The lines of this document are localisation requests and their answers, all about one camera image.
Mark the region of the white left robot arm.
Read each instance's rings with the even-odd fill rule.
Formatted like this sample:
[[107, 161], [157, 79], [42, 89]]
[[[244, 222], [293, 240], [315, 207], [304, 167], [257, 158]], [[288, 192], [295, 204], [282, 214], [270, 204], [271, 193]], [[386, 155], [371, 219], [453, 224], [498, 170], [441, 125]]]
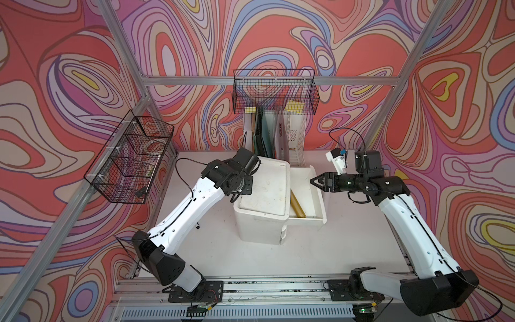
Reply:
[[131, 238], [137, 260], [161, 285], [174, 285], [192, 295], [205, 290], [205, 277], [178, 254], [178, 249], [199, 220], [224, 197], [235, 202], [252, 194], [253, 175], [262, 161], [254, 154], [213, 160], [199, 173], [186, 197], [149, 231], [137, 231]]

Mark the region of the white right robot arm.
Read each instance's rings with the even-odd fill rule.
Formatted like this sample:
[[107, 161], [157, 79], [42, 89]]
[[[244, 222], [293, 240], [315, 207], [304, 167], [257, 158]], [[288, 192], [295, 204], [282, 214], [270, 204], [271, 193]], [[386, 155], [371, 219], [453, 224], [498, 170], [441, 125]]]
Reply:
[[463, 270], [429, 229], [401, 178], [323, 173], [310, 183], [324, 192], [365, 194], [385, 215], [413, 267], [413, 279], [371, 266], [353, 269], [349, 286], [354, 297], [380, 293], [424, 316], [460, 307], [478, 286], [476, 274]]

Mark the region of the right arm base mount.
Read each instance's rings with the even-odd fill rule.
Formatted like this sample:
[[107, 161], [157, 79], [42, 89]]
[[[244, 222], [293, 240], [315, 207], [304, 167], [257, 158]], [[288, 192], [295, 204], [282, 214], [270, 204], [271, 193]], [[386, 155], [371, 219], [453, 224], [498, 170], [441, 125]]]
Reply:
[[355, 268], [347, 279], [328, 280], [325, 284], [332, 301], [374, 301], [382, 302], [385, 296], [367, 291], [361, 280], [361, 273], [373, 270], [375, 267], [365, 266]]

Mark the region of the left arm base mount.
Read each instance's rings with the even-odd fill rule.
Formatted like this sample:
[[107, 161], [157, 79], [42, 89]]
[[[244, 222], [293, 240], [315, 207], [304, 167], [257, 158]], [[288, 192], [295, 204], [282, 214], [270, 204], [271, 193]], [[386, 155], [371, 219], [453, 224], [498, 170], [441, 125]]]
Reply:
[[183, 288], [172, 285], [162, 290], [168, 295], [169, 303], [220, 303], [223, 300], [224, 282], [222, 280], [202, 280], [198, 287], [187, 292]]

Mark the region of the white pull-out drawer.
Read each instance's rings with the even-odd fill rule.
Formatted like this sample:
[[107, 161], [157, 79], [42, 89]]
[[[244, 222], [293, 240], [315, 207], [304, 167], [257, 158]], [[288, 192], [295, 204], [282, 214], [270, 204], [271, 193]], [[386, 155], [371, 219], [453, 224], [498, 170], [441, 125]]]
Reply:
[[290, 169], [291, 191], [306, 217], [298, 217], [293, 207], [290, 207], [290, 217], [286, 222], [288, 226], [313, 226], [319, 229], [327, 223], [322, 191], [311, 185], [311, 179], [316, 175], [312, 166]]

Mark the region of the gold microphone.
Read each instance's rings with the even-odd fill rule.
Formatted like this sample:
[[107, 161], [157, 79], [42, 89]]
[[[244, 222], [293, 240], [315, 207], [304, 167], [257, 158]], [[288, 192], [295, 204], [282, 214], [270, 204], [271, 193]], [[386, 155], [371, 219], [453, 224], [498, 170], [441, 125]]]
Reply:
[[298, 218], [305, 219], [307, 217], [293, 190], [290, 191], [290, 206], [293, 208]]

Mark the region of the white drawer cabinet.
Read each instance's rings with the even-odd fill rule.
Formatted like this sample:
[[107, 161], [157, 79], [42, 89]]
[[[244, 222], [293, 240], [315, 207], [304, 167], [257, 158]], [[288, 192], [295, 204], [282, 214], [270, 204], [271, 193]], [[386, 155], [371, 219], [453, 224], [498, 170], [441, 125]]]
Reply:
[[253, 175], [252, 193], [233, 204], [242, 241], [280, 245], [290, 216], [290, 164], [261, 158]]

